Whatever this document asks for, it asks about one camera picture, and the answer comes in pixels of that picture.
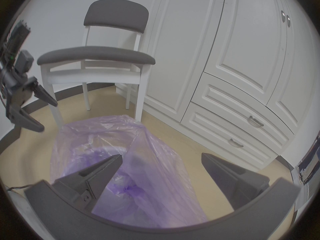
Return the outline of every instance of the robotic arm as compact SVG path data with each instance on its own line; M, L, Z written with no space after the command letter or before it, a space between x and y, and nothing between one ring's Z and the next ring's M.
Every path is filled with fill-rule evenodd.
M27 50L18 51L30 33L30 28L23 21L14 27L9 40L0 49L0 99L5 107L6 117L13 124L35 132L44 131L45 127L26 113L21 106L34 96L50 105L57 106L57 101L38 84L34 76L28 78L34 58Z

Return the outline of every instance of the metal handle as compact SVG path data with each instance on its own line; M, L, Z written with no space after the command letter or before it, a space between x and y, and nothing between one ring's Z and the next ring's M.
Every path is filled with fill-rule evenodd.
M281 11L281 17L282 17L282 21L285 22L286 21L286 15L285 15L284 11Z
M235 145L243 148L243 145L239 144L238 142L235 142L233 139L230 139L231 142L233 142Z
M290 18L288 15L287 15L287 24L288 24L288 27L290 28L291 23L290 23Z
M255 121L261 127L264 126L264 124L262 122L260 122L258 119L255 119L253 116L249 116L249 118L252 119L253 121Z

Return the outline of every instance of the wooden floor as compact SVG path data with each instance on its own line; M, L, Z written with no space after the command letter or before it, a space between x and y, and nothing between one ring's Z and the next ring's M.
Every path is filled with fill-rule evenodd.
M89 100L90 111L86 110L82 94L59 101L65 123L108 115L127 114L134 117L134 104L130 103L130 109L126 110L126 101L116 93L115 86L90 91ZM58 129L48 106L35 111L31 116L45 126L45 131L36 133L23 129L21 137L0 155L0 177L9 187L33 184L41 179L50 180L51 150ZM201 164L201 153L213 152L145 111L141 121L152 134L181 156L199 203L210 220L233 212L229 202ZM270 184L279 177L292 182L290 171L277 160L259 173L268 176ZM270 240L278 239L289 228L293 213L294 209L270 236Z

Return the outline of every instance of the chair backrest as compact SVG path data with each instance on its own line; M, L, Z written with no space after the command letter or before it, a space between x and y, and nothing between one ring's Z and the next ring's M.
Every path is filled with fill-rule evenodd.
M84 26L103 26L143 33L149 18L144 6L128 0L93 2L84 18Z

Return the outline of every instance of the white chair frame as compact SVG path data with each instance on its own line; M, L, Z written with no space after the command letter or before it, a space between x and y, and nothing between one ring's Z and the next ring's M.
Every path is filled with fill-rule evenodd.
M84 35L82 39L82 46L86 46L88 42L90 26L86 26L84 29ZM141 33L136 32L136 40L134 43L134 51L138 50ZM67 69L51 72L52 68L62 66L65 64L80 61L80 69ZM140 72L134 71L134 66L140 69ZM130 95L132 84L138 85L138 98L135 109L135 119L141 121L142 108L144 103L144 97L146 94L148 78L150 75L150 64L141 65L127 62L118 61L106 61L106 60L69 60L57 63L42 64L41 76L43 87L45 90L54 98L54 84L70 84L70 83L82 83L83 95L85 106L87 110L90 110L90 103L88 98L87 83L98 82L98 83L120 83L128 84L127 97L125 108L129 109ZM58 107L50 106L50 110L53 114L54 120L60 128L64 122L62 115Z

